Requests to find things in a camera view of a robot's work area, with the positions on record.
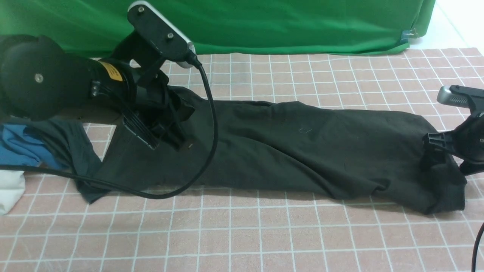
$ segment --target green screen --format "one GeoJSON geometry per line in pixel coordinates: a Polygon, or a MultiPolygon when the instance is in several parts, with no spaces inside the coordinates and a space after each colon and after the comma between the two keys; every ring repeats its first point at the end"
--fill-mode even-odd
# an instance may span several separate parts
{"type": "MultiPolygon", "coordinates": [[[[66,51],[102,57],[133,27],[133,0],[0,1],[0,34],[46,35],[66,51]]],[[[435,0],[152,0],[198,54],[378,54],[425,35],[435,0]]]]}

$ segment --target white cloth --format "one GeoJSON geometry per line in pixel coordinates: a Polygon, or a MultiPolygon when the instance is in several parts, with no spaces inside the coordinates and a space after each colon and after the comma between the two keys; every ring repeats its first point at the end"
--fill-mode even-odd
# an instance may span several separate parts
{"type": "Polygon", "coordinates": [[[24,192],[23,171],[0,170],[0,215],[8,214],[24,192]]]}

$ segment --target grid mat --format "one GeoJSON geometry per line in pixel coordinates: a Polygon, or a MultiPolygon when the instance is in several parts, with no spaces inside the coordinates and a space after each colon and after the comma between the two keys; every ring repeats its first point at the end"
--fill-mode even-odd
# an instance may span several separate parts
{"type": "MultiPolygon", "coordinates": [[[[200,60],[218,100],[399,110],[424,116],[440,131],[469,114],[437,103],[442,85],[484,88],[484,57],[475,48],[200,60]]],[[[170,63],[162,69],[171,85],[205,96],[197,70],[170,63]]],[[[113,127],[85,129],[102,157],[113,127]]],[[[484,221],[484,175],[469,178],[465,211],[431,216],[374,198],[343,202],[226,188],[166,200],[111,194],[87,206],[64,178],[29,174],[26,186],[0,217],[0,271],[469,271],[484,221]]]]}

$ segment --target metal clip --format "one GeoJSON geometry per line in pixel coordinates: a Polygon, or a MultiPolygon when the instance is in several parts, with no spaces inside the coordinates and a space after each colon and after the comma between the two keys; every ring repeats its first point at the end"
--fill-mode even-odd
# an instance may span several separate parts
{"type": "Polygon", "coordinates": [[[417,39],[419,34],[417,33],[416,29],[405,30],[402,32],[402,36],[400,37],[400,43],[406,44],[408,43],[409,39],[417,39]]]}

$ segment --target black pants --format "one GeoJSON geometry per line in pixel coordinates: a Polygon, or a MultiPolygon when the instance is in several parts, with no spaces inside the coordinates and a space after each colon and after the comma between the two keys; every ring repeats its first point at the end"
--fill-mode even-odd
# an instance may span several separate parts
{"type": "MultiPolygon", "coordinates": [[[[198,142],[186,153],[148,149],[118,127],[97,178],[144,190],[181,186],[212,143],[208,102],[171,87],[196,111],[183,122],[198,142]]],[[[396,111],[329,110],[299,102],[216,101],[220,141],[198,184],[314,192],[334,199],[384,197],[421,213],[463,210],[465,177],[449,163],[420,171],[422,137],[436,132],[423,117],[396,111]]]]}

